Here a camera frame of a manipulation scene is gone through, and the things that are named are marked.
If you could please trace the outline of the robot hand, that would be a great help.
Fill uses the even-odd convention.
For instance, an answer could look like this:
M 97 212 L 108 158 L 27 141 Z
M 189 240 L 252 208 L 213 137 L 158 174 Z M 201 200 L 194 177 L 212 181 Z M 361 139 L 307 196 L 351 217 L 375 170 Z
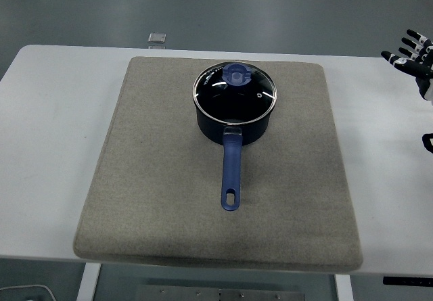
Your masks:
M 432 40 L 415 30 L 406 31 L 399 54 L 382 51 L 381 56 L 395 69 L 415 78 L 421 97 L 432 102 Z

